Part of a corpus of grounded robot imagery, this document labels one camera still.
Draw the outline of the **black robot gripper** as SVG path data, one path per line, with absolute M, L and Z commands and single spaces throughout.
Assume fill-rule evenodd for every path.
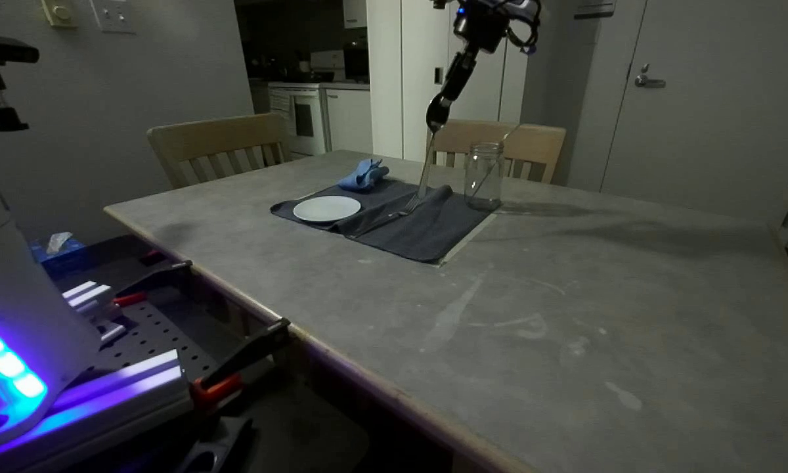
M 455 35 L 468 43 L 455 56 L 442 93 L 429 103 L 426 125 L 439 132 L 449 120 L 451 103 L 462 95 L 471 73 L 475 72 L 475 51 L 495 52 L 504 37 L 508 16 L 496 0 L 459 0 L 455 12 Z

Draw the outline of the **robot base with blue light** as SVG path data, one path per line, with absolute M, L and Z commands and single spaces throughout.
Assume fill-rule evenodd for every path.
M 186 414 L 169 350 L 85 380 L 101 354 L 0 200 L 0 473 L 56 473 Z

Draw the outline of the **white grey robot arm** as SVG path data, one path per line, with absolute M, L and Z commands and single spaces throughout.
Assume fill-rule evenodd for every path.
M 542 0 L 456 0 L 451 32 L 466 48 L 451 57 L 442 93 L 429 103 L 429 132 L 437 133 L 449 120 L 481 52 L 495 52 L 502 40 L 510 40 L 519 52 L 533 56 L 538 28 Z

